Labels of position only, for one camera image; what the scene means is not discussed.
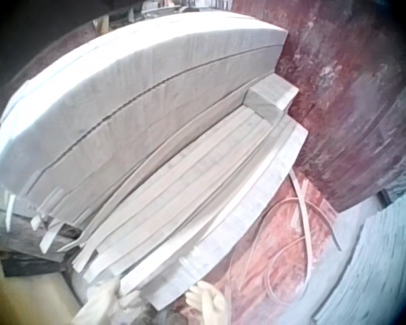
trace curved wooden plank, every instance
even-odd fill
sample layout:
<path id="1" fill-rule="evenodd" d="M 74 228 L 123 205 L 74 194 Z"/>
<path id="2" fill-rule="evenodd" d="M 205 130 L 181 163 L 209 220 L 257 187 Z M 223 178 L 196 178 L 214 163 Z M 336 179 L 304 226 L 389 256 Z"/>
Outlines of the curved wooden plank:
<path id="1" fill-rule="evenodd" d="M 161 310 L 203 278 L 245 234 L 292 168 L 307 131 L 289 116 L 274 144 L 277 154 L 265 161 L 265 172 L 251 191 L 209 236 L 141 289 L 141 295 Z"/>
<path id="2" fill-rule="evenodd" d="M 198 167 L 196 172 L 200 177 L 197 180 L 191 182 L 180 195 L 144 224 L 135 227 L 138 223 L 134 223 L 131 228 L 134 229 L 133 232 L 129 232 L 122 240 L 113 241 L 110 249 L 96 257 L 84 278 L 90 282 L 107 267 L 113 274 L 122 273 L 174 232 L 229 179 L 266 138 L 270 131 L 269 123 L 261 118 L 257 118 L 258 120 L 260 121 L 254 125 L 249 124 L 252 127 L 249 134 L 244 136 L 245 132 L 241 129 L 242 137 L 230 144 L 223 142 L 215 148 L 211 157 L 215 164 L 207 172 L 202 173 L 201 167 Z"/>
<path id="3" fill-rule="evenodd" d="M 280 28 L 228 13 L 178 15 L 140 26 L 127 26 L 74 50 L 29 83 L 30 90 L 0 129 L 0 182 L 6 188 L 29 194 L 46 169 L 154 85 L 241 51 L 282 45 L 286 38 Z M 240 32 L 241 37 L 234 36 L 238 28 L 245 33 Z M 18 164 L 9 159 L 16 155 Z M 86 168 L 95 167 L 102 157 Z M 30 201 L 41 205 L 47 195 L 30 197 Z"/>

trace glove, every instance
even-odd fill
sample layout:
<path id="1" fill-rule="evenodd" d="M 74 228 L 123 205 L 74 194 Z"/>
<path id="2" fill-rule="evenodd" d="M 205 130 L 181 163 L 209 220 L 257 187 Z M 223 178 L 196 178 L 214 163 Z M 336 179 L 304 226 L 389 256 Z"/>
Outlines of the glove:
<path id="1" fill-rule="evenodd" d="M 202 325 L 228 325 L 229 312 L 224 295 L 213 285 L 200 281 L 185 294 L 186 303 L 199 311 Z"/>

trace rusty wall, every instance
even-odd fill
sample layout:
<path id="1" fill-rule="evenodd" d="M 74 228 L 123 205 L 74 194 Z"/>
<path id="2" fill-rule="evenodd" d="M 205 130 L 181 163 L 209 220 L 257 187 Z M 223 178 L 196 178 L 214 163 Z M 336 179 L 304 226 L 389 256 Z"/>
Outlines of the rusty wall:
<path id="1" fill-rule="evenodd" d="M 406 171 L 406 40 L 375 1 L 235 0 L 289 31 L 275 71 L 300 89 L 297 167 L 338 211 Z"/>

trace white glove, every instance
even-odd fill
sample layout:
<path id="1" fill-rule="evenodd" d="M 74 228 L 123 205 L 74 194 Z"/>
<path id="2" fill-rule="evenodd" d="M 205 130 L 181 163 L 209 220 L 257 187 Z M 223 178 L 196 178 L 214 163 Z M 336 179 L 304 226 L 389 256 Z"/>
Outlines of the white glove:
<path id="1" fill-rule="evenodd" d="M 201 313 L 200 321 L 204 325 L 228 325 L 229 311 L 224 295 L 213 285 L 200 281 L 189 288 L 186 302 Z"/>
<path id="2" fill-rule="evenodd" d="M 110 318 L 119 311 L 126 311 L 139 300 L 139 291 L 118 298 L 119 278 L 96 284 L 87 290 L 87 303 L 72 319 L 72 325 L 110 324 Z"/>

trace stack of wooden planks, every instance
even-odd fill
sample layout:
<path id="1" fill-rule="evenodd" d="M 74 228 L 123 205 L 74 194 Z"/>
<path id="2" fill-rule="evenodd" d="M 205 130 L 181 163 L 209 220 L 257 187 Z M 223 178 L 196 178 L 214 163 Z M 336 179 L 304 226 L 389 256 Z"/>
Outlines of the stack of wooden planks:
<path id="1" fill-rule="evenodd" d="M 0 128 L 7 210 L 83 229 L 61 251 L 162 309 L 245 234 L 307 131 L 273 74 L 287 32 L 225 12 L 130 25 L 70 52 L 11 99 Z"/>

